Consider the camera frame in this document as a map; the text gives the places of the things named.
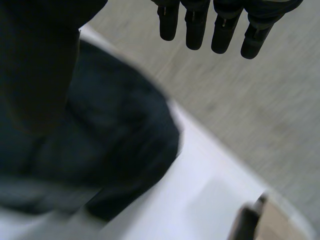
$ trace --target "brown object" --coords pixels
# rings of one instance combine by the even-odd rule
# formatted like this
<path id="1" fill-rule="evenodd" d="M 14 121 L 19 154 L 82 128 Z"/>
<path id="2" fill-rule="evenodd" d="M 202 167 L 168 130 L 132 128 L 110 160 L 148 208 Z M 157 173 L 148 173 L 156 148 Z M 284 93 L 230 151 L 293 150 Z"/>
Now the brown object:
<path id="1" fill-rule="evenodd" d="M 264 198 L 240 209 L 228 240 L 307 240 L 307 237 L 274 202 Z"/>

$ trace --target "gray floor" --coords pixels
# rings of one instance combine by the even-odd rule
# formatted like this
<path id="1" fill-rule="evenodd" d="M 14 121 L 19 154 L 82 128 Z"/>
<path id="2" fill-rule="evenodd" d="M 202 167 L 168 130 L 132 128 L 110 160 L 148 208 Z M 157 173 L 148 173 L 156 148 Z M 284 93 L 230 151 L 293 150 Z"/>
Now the gray floor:
<path id="1" fill-rule="evenodd" d="M 240 56 L 240 18 L 227 53 L 211 52 L 210 8 L 200 50 L 159 37 L 149 0 L 109 0 L 91 21 L 170 96 L 298 207 L 320 233 L 320 1 L 305 0 L 270 32 L 254 60 Z"/>

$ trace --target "glove finger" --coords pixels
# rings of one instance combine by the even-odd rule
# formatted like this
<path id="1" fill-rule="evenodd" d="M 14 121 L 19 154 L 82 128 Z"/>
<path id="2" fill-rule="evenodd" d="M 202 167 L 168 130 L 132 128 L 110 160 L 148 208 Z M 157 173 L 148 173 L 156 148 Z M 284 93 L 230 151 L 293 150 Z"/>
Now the glove finger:
<path id="1" fill-rule="evenodd" d="M 160 21 L 160 37 L 166 41 L 172 41 L 177 32 L 180 1 L 171 6 L 158 6 Z"/>
<path id="2" fill-rule="evenodd" d="M 198 50 L 203 42 L 210 0 L 182 0 L 186 8 L 186 46 Z"/>
<path id="3" fill-rule="evenodd" d="M 270 30 L 284 14 L 297 8 L 303 0 L 245 0 L 250 25 L 245 32 L 241 55 L 255 58 L 263 46 Z"/>
<path id="4" fill-rule="evenodd" d="M 224 54 L 232 40 L 239 17 L 243 11 L 242 1 L 221 3 L 213 0 L 215 11 L 218 13 L 211 42 L 211 49 L 216 54 Z"/>

